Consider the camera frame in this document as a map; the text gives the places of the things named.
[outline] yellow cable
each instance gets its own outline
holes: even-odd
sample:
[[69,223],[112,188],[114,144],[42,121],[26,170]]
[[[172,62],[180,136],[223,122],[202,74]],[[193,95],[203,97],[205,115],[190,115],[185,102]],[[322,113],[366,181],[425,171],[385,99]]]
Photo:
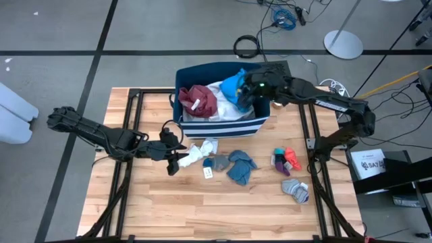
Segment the yellow cable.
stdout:
[[[423,69],[426,70],[426,69],[429,69],[429,68],[432,68],[432,65],[428,65],[427,67],[425,67],[425,68],[423,68]],[[412,72],[412,73],[410,73],[410,74],[408,74],[408,75],[405,75],[405,76],[403,76],[403,77],[401,77],[401,78],[399,78],[399,79],[397,79],[397,80],[394,80],[393,82],[390,82],[390,83],[388,83],[388,84],[384,84],[383,86],[380,86],[380,87],[378,87],[378,88],[376,88],[376,89],[374,89],[374,90],[371,90],[371,91],[367,92],[366,94],[362,94],[362,95],[360,95],[360,96],[358,97],[358,99],[365,99],[366,97],[370,96],[370,95],[373,94],[373,93],[376,93],[377,91],[382,90],[383,88],[386,88],[386,87],[391,86],[391,85],[393,85],[393,84],[397,84],[397,83],[399,83],[399,82],[402,82],[402,81],[404,81],[405,79],[407,79],[407,78],[409,78],[409,77],[411,77],[411,76],[413,76],[413,75],[416,75],[416,74],[418,74],[418,73],[419,73],[419,71],[415,71],[415,72]]]

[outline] white stripe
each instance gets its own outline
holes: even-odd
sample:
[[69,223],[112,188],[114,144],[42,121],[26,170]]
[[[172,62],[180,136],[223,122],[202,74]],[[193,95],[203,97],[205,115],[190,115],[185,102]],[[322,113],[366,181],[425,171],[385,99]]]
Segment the white stripe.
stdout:
[[226,133],[226,132],[239,132],[248,130],[258,130],[261,125],[241,127],[241,128],[222,128],[222,129],[194,129],[194,130],[183,130],[186,135],[189,134],[215,134],[215,133]]
[[252,136],[255,133],[245,134],[245,135],[237,135],[237,136],[208,136],[208,137],[188,137],[188,139],[206,139],[206,138],[239,138],[243,136]]
[[180,122],[180,123],[181,123],[182,126],[231,125],[231,124],[245,124],[245,123],[249,123],[249,122],[257,122],[257,121],[265,120],[267,118],[269,118],[269,117],[256,118],[256,119],[247,120],[247,121],[232,121],[232,122],[211,122],[211,121],[207,121],[207,122]]

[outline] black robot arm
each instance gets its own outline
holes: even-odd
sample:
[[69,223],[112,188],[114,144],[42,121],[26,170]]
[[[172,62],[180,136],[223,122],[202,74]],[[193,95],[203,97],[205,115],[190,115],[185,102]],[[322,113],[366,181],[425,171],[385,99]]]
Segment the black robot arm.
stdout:
[[122,128],[108,128],[76,113],[73,107],[54,108],[48,116],[48,127],[57,132],[70,132],[83,140],[97,144],[117,161],[127,162],[133,157],[150,158],[154,161],[168,160],[168,174],[173,176],[179,169],[178,159],[187,154],[176,150],[186,149],[177,136],[162,127],[159,141],[148,141],[149,135]]
[[256,97],[267,97],[283,106],[289,103],[312,103],[350,116],[350,121],[344,123],[338,131],[315,139],[314,153],[319,160],[330,160],[334,147],[346,144],[357,136],[371,136],[375,130],[375,114],[369,109],[367,101],[320,90],[306,80],[284,76],[281,71],[271,67],[249,71],[238,93],[238,102],[244,107],[251,105]]

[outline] laundry basket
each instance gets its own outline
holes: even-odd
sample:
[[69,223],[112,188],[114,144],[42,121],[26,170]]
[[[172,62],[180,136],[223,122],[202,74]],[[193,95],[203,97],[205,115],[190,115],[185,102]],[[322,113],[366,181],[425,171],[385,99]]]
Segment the laundry basket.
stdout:
[[246,71],[260,68],[256,63],[215,62],[177,71],[175,76],[175,101],[173,119],[179,121],[188,138],[230,138],[255,134],[270,116],[269,99],[257,98],[254,103],[254,119],[241,121],[183,121],[183,107],[178,101],[180,88],[190,90],[193,85],[209,85],[236,75],[241,68]]

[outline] round base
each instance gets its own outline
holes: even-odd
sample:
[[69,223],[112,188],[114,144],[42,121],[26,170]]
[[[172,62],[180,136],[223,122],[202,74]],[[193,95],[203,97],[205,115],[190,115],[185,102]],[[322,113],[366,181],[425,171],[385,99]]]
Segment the round base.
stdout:
[[342,59],[354,59],[362,55],[362,41],[355,34],[345,30],[340,33],[333,46],[330,46],[337,33],[338,30],[331,31],[324,38],[325,48],[332,55]]

